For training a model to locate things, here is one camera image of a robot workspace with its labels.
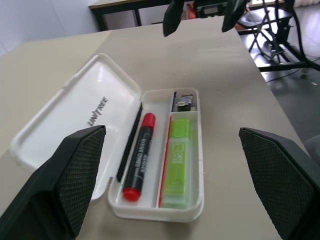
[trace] cable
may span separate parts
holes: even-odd
[[[315,61],[318,61],[318,60],[320,60],[320,57],[318,57],[316,60],[313,60],[312,62],[315,62]],[[282,78],[288,77],[288,76],[290,76],[290,75],[292,75],[292,74],[295,74],[296,72],[300,71],[301,69],[302,69],[302,68],[299,68],[298,70],[296,70],[296,71],[294,71],[294,72],[291,72],[291,73],[289,73],[289,74],[287,74],[287,75],[276,77],[276,78],[274,78],[274,79],[271,79],[271,80],[269,80],[269,81],[266,81],[266,83],[270,83],[270,82],[272,82],[272,81],[275,81],[275,80],[278,80],[278,79],[282,79]]]
[[[278,32],[280,32],[281,35],[282,35],[283,32],[281,30],[279,30],[280,29],[280,27],[279,27],[279,23],[280,23],[280,20],[279,20],[279,0],[275,0],[274,7],[275,7],[275,9],[274,9],[275,22],[276,22],[276,25],[277,25],[277,28],[278,28]],[[290,7],[290,10],[291,10],[291,13],[292,13],[293,19],[295,21],[295,25],[296,25],[296,31],[297,31],[297,35],[298,35],[298,43],[299,43],[299,48],[300,48],[299,49],[300,50],[300,54],[302,55],[302,57],[303,57],[303,59],[305,60],[306,63],[308,63],[312,68],[320,71],[320,65],[314,63],[313,61],[310,61],[307,58],[306,54],[305,54],[303,43],[302,43],[300,22],[299,22],[297,13],[296,13],[293,5]]]
[[[300,53],[302,55],[302,57],[304,58],[304,60],[310,64],[310,66],[318,71],[320,71],[320,65],[316,64],[316,63],[313,63],[312,61],[310,61],[306,54],[305,54],[305,51],[304,51],[304,47],[303,47],[303,44],[302,44],[302,37],[301,37],[301,28],[300,28],[300,22],[299,22],[299,19],[298,19],[298,16],[296,14],[296,11],[294,10],[294,7],[292,6],[291,7],[291,13],[292,13],[292,16],[293,16],[293,19],[295,21],[295,25],[296,25],[296,32],[297,32],[297,35],[298,35],[298,42],[299,42],[299,48],[300,48]]]
[[[299,51],[299,49],[296,47],[296,46],[292,46],[294,49],[296,49],[297,51]],[[306,54],[306,56],[307,57],[309,57],[309,58],[316,58],[316,59],[319,59],[320,58],[320,56],[312,56],[312,55],[308,55],[308,54]]]
[[[276,78],[274,78],[274,79],[271,79],[271,80],[269,80],[269,81],[266,81],[266,83],[270,83],[270,82],[272,82],[272,81],[275,81],[275,80],[278,80],[278,79],[282,79],[282,78],[288,77],[288,76],[290,76],[290,75],[292,75],[292,74],[295,74],[296,72],[300,71],[301,69],[302,69],[302,68],[299,68],[298,70],[296,70],[296,71],[294,71],[294,72],[291,72],[291,73],[289,73],[289,74],[287,74],[287,75],[280,76],[280,77],[276,77]]]

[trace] green highlighter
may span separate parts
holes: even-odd
[[[162,208],[190,205],[190,120],[171,121],[162,189]]]

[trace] gray floor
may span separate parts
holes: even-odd
[[[310,60],[320,58],[320,4],[296,8],[301,27],[303,46],[306,55]],[[288,42],[298,47],[298,37],[293,19]],[[244,44],[249,48],[253,35],[241,36]],[[260,46],[263,46],[264,39],[259,38]],[[255,46],[251,52],[257,66],[268,63],[259,54]],[[264,79],[270,81],[274,78],[293,73],[295,70],[263,72]],[[283,108],[298,136],[308,149],[310,155],[320,163],[320,156],[314,153],[315,144],[320,149],[320,71],[307,69],[306,78],[302,78],[304,70],[269,82],[268,85],[274,96]]]

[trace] beige table surface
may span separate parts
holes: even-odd
[[[107,38],[100,33],[32,42],[0,62],[6,70],[1,82],[10,86],[2,94],[13,101],[1,103],[2,112],[12,110],[1,134],[20,129],[94,51],[112,57],[142,92],[199,91],[205,172],[200,217],[188,224],[118,218],[105,193],[90,204],[78,240],[281,239],[255,192],[238,132],[251,127],[303,145],[238,34],[221,33],[222,22],[222,17],[182,21],[167,38],[161,25],[151,25],[115,30]],[[29,175],[9,157],[1,159],[0,214]]]

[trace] marker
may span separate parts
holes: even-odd
[[[152,113],[144,116],[134,147],[122,190],[123,197],[130,202],[138,201],[141,196],[155,122],[156,117]]]

